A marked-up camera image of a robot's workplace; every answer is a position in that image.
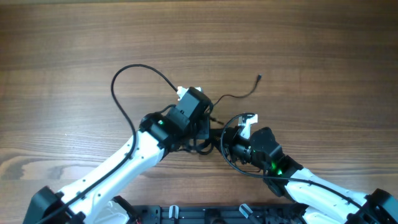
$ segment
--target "wooden surface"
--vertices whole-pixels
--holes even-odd
[[[396,1],[147,2],[0,7],[0,223],[58,190],[131,135],[109,85],[129,63],[225,98],[222,121],[259,114],[284,152],[343,187],[398,197]],[[176,103],[156,74],[123,73],[116,93],[134,124]],[[133,205],[279,203],[218,153],[172,153],[121,193]]]

